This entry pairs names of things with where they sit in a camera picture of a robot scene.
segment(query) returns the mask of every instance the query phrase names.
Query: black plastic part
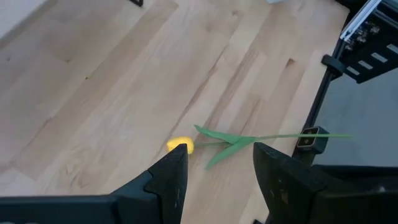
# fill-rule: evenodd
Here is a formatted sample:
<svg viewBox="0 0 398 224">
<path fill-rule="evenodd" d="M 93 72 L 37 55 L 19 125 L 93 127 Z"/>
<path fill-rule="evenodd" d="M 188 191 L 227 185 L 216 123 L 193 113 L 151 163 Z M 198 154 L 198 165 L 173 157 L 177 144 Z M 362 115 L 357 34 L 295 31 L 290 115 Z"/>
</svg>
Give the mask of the black plastic part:
<svg viewBox="0 0 398 224">
<path fill-rule="evenodd" d="M 180 144 L 148 171 L 154 176 L 145 187 L 161 199 L 162 223 L 180 223 L 188 181 L 187 145 Z"/>
<path fill-rule="evenodd" d="M 322 57 L 322 64 L 326 65 L 331 73 L 334 73 L 337 77 L 343 75 L 346 70 L 346 65 L 340 62 L 338 59 L 330 56 L 324 55 Z"/>
<path fill-rule="evenodd" d="M 395 167 L 310 167 L 259 142 L 253 159 L 272 223 L 396 222 Z"/>
<path fill-rule="evenodd" d="M 130 1 L 136 4 L 138 7 L 141 7 L 144 4 L 144 0 L 130 0 Z"/>
<path fill-rule="evenodd" d="M 187 147 L 179 145 L 109 195 L 0 198 L 0 223 L 178 224 L 187 170 Z"/>
<path fill-rule="evenodd" d="M 254 143 L 253 160 L 272 222 L 305 224 L 312 197 L 325 186 L 309 174 L 309 167 L 263 143 Z"/>
<path fill-rule="evenodd" d="M 329 134 L 322 127 L 316 126 L 312 128 L 306 128 L 302 131 L 302 134 Z M 325 151 L 326 145 L 328 144 L 328 138 L 306 138 L 301 137 L 297 141 L 297 148 L 301 151 L 310 151 L 314 154 L 321 154 Z"/>
</svg>

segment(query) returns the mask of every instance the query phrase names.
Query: yellow tulip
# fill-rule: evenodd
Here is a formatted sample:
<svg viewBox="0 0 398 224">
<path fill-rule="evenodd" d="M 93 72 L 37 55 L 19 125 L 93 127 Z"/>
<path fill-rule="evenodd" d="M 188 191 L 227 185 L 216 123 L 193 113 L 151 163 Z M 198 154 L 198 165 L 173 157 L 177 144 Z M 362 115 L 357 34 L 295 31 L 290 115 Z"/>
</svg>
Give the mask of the yellow tulip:
<svg viewBox="0 0 398 224">
<path fill-rule="evenodd" d="M 167 149 L 169 149 L 169 152 L 173 149 L 175 149 L 179 144 L 186 144 L 187 149 L 188 149 L 188 154 L 193 153 L 193 141 L 190 137 L 177 137 L 177 138 L 172 138 L 167 142 Z"/>
</svg>

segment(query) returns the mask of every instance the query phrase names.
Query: metal bracket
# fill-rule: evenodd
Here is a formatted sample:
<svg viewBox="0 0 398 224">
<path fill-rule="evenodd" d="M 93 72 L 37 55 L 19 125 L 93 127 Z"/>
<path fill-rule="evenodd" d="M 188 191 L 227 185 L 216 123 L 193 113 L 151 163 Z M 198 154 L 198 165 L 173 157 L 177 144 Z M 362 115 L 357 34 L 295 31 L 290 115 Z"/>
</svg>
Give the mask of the metal bracket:
<svg viewBox="0 0 398 224">
<path fill-rule="evenodd" d="M 326 65 L 329 71 L 332 72 L 333 79 L 342 76 L 343 73 L 346 71 L 346 65 L 330 55 L 324 55 L 322 57 L 321 63 Z"/>
<path fill-rule="evenodd" d="M 130 1 L 136 4 L 138 7 L 141 7 L 144 4 L 144 0 L 130 0 Z"/>
</svg>

